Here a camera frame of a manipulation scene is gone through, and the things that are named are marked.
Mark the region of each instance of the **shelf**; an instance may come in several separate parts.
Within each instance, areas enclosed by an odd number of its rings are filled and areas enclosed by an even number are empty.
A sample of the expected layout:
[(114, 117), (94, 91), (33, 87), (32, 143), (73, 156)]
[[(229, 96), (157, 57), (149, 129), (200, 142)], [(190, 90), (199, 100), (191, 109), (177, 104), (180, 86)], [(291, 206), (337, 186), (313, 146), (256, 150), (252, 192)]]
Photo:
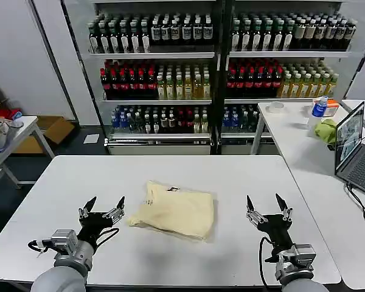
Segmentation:
[(213, 58), (214, 52), (173, 52), (173, 53), (132, 53), (132, 54), (90, 54), (92, 58), (100, 59), (205, 59)]
[(119, 140), (129, 140), (136, 142), (137, 140), (209, 140), (210, 134), (125, 134), (114, 133), (109, 135), (109, 142), (117, 142)]
[(90, 0), (95, 4), (107, 4), (107, 3), (137, 3), (137, 2), (214, 2), (216, 0)]
[(210, 105), (212, 100), (103, 100), (117, 105)]
[[(256, 133), (221, 133), (222, 139), (247, 139), (254, 138)], [(270, 133), (262, 133), (261, 138), (272, 138)]]
[(312, 102), (312, 98), (299, 99), (224, 99), (225, 105), (232, 105), (237, 103), (259, 103), (259, 102)]
[(347, 58), (354, 52), (330, 52), (316, 50), (265, 50), (230, 52), (230, 58)]

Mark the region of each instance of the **cable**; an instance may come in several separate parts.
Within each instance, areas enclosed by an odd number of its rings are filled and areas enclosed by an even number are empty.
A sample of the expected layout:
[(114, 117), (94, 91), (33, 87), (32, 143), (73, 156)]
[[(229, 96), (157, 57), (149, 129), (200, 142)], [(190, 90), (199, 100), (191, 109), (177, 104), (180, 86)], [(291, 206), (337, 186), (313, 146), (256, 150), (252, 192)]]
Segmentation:
[(354, 199), (356, 199), (356, 201), (358, 202), (358, 204), (360, 204), (360, 206), (362, 207), (362, 210), (363, 210), (363, 217), (364, 217), (364, 220), (365, 220), (365, 207), (364, 207), (364, 204), (361, 202), (360, 198), (358, 198), (356, 196), (356, 194), (353, 192), (353, 187), (351, 184), (347, 183), (346, 184), (346, 188), (347, 190), (352, 194), (352, 196), (354, 197)]
[(99, 239), (101, 236), (103, 236), (103, 235), (105, 235), (105, 234), (108, 234), (108, 233), (111, 233), (111, 232), (113, 232), (113, 231), (115, 231), (113, 234), (111, 234), (110, 236), (108, 236), (106, 239), (104, 239), (102, 242), (100, 242), (98, 245), (97, 245), (97, 247), (96, 247), (96, 249), (97, 248), (99, 248), (100, 247), (100, 245), (102, 245), (103, 243), (105, 243), (107, 240), (109, 240), (109, 239), (111, 239), (112, 237), (114, 237), (118, 232), (119, 232), (119, 228), (111, 228), (111, 229), (109, 229), (109, 230), (107, 230), (107, 231), (104, 231), (104, 232), (102, 232), (102, 233), (100, 233), (100, 235), (99, 235), (99, 237), (97, 237), (97, 239)]
[(273, 244), (270, 240), (268, 240), (268, 238), (267, 237), (262, 237), (261, 238), (261, 241), (260, 241), (260, 252), (259, 252), (259, 261), (260, 261), (260, 276), (261, 276), (261, 281), (262, 281), (262, 283), (263, 283), (263, 286), (265, 287), (265, 289), (267, 290), (267, 291), (269, 291), (270, 290), (270, 288), (269, 288), (269, 286), (268, 286), (268, 284), (266, 283), (266, 281), (265, 281), (265, 278), (264, 278), (264, 276), (263, 276), (263, 270), (262, 270), (262, 246), (263, 246), (263, 242), (264, 242), (264, 240), (266, 240), (269, 244)]

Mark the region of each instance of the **table leg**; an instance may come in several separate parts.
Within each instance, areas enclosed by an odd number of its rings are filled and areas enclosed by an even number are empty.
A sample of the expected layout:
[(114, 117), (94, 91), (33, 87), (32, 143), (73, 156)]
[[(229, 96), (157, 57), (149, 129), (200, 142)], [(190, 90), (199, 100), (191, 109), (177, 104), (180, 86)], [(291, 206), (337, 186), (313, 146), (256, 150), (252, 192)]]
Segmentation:
[(253, 145), (251, 146), (251, 150), (250, 150), (250, 155), (256, 155), (257, 154), (258, 147), (259, 147), (260, 142), (261, 142), (261, 135), (262, 135), (262, 131), (263, 131), (263, 126), (265, 126), (265, 120), (262, 117), (262, 115), (260, 115), (260, 118), (258, 119), (257, 129), (255, 131)]
[(34, 137), (38, 141), (38, 143), (42, 146), (45, 153), (53, 159), (55, 157), (54, 152), (53, 152), (53, 150), (51, 150), (49, 144), (47, 143), (46, 139), (44, 138), (44, 136), (38, 126), (35, 126), (32, 134), (34, 135)]

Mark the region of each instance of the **plastic bottle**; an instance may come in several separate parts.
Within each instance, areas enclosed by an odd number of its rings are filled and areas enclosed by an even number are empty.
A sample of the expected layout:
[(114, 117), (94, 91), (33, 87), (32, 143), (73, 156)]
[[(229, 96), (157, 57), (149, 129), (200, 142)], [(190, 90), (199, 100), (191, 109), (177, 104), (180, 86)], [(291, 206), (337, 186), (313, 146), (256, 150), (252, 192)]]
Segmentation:
[(322, 96), (318, 102), (315, 103), (310, 118), (307, 122), (307, 127), (311, 130), (315, 128), (315, 126), (322, 120), (324, 112), (327, 108), (327, 96)]

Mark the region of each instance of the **power cord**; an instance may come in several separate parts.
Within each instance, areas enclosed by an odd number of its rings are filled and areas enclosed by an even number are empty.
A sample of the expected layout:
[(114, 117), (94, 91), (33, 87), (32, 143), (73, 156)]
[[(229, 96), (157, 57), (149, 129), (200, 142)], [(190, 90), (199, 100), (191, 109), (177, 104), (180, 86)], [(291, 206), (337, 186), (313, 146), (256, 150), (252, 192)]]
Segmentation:
[(361, 206), (362, 210), (363, 210), (363, 217), (365, 220), (365, 206), (364, 204), (361, 202), (360, 198), (353, 192), (353, 185), (351, 185), (350, 183), (346, 184), (346, 189), (349, 191), (349, 193), (354, 197), (354, 199), (358, 202), (358, 204)]
[(263, 276), (263, 269), (262, 269), (262, 246), (263, 246), (263, 242), (264, 241), (267, 241), (269, 244), (273, 244), (269, 239), (268, 239), (268, 237), (262, 237), (261, 238), (261, 241), (260, 241), (260, 252), (259, 252), (259, 261), (260, 261), (260, 276), (261, 276), (261, 281), (262, 281), (262, 283), (263, 283), (263, 286), (265, 287), (265, 289), (267, 290), (267, 291), (269, 291), (270, 290), (270, 288), (269, 288), (269, 286), (268, 286), (268, 284), (266, 283), (266, 281), (265, 281), (265, 278), (264, 278), (264, 276)]

